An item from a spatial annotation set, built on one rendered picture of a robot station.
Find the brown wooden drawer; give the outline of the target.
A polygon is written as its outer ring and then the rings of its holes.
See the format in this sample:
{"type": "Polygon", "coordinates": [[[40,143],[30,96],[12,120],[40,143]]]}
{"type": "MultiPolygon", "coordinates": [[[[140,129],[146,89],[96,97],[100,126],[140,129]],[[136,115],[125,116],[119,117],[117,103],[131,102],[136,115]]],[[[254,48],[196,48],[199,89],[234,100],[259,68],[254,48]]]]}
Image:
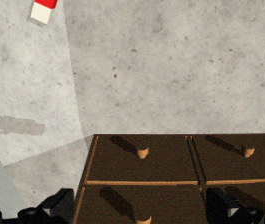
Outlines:
{"type": "Polygon", "coordinates": [[[265,213],[265,186],[220,188],[235,197],[245,207],[260,209],[265,213]]]}
{"type": "Polygon", "coordinates": [[[265,182],[265,135],[192,136],[205,184],[265,182]]]}
{"type": "Polygon", "coordinates": [[[85,188],[76,224],[209,224],[205,213],[200,188],[85,188]]]}
{"type": "Polygon", "coordinates": [[[197,183],[185,136],[98,136],[87,178],[104,185],[197,183]]]}

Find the brown wooden chest of drawers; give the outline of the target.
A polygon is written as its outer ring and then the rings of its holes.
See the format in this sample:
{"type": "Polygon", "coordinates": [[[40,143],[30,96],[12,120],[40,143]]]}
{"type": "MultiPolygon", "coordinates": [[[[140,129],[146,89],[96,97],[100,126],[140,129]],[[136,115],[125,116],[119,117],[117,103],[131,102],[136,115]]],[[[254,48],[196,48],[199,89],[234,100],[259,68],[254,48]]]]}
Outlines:
{"type": "Polygon", "coordinates": [[[85,188],[131,188],[131,189],[177,189],[177,188],[200,188],[203,202],[206,209],[206,189],[208,187],[219,187],[219,188],[228,188],[228,187],[254,187],[254,186],[265,186],[264,183],[239,183],[239,184],[205,184],[203,174],[199,165],[199,161],[194,149],[192,142],[192,136],[260,136],[265,135],[265,133],[256,133],[256,134],[94,134],[91,146],[88,152],[88,156],[85,162],[85,166],[82,172],[80,183],[77,189],[77,193],[74,200],[75,205],[75,215],[74,222],[78,217],[81,200],[85,188]],[[94,155],[95,147],[97,144],[98,136],[185,136],[188,144],[188,148],[191,154],[191,158],[194,164],[195,173],[197,176],[198,183],[197,185],[104,185],[104,184],[87,184],[87,178],[89,174],[89,168],[91,161],[94,155]]]}

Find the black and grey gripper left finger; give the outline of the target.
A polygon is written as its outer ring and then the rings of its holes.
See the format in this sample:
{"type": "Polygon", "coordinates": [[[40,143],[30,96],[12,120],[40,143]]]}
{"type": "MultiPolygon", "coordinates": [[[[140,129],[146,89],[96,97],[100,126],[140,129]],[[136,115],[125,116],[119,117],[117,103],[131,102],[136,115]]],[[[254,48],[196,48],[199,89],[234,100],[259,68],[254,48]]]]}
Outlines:
{"type": "Polygon", "coordinates": [[[74,190],[61,188],[37,207],[19,211],[18,218],[2,219],[0,211],[0,224],[72,224],[74,215],[74,190]]]}

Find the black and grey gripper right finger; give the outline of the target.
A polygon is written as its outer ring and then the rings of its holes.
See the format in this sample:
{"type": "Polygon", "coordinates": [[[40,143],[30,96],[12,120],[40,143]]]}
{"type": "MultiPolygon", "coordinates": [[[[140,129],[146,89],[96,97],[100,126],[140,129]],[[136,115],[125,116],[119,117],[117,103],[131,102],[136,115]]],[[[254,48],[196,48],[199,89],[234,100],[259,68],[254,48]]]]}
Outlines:
{"type": "Polygon", "coordinates": [[[207,188],[206,218],[209,224],[265,224],[263,211],[243,206],[220,188],[207,188]]]}

